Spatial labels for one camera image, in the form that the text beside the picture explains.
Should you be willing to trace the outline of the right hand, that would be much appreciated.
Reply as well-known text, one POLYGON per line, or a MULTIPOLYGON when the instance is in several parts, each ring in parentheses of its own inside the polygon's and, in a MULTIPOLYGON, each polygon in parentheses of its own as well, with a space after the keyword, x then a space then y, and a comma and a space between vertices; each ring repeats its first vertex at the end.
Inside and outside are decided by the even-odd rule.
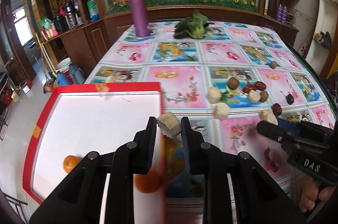
POLYGON ((316 186, 315 180, 311 176, 303 178, 303 190, 299 202, 299 208, 302 213, 313 210, 315 201, 328 201, 332 196, 336 186, 326 187, 322 190, 316 186))

